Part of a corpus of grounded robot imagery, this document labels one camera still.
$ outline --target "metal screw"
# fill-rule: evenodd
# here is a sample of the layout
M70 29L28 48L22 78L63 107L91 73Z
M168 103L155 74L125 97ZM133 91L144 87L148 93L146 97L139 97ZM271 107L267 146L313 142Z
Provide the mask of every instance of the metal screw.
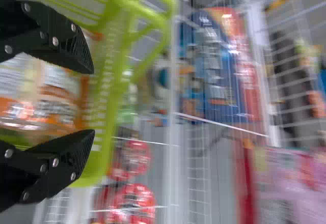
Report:
M5 45L5 52L11 54L12 53L12 47L9 45Z
M29 4L24 4L24 8L26 12L29 12L31 10L31 6Z
M26 201L29 197L30 197L30 194L28 192L25 192L22 197L22 200Z
M57 167L59 164L59 159L58 158L55 158L52 162L52 167Z
M73 32L76 31L76 26L75 26L74 24L71 24L71 30L72 30Z
M40 172L46 171L46 164L41 165Z
M75 178L76 178L76 173L73 172L73 173L71 174L71 176L70 176L70 180L73 181L73 180L75 180Z
M5 152L5 158L11 158L12 154L14 153L14 151L12 149L7 149Z
M54 46L58 46L59 45L59 41L56 37L52 37L52 43Z
M44 34L43 32L40 32L40 37L41 37L42 39L44 39L44 38L45 38L45 34Z

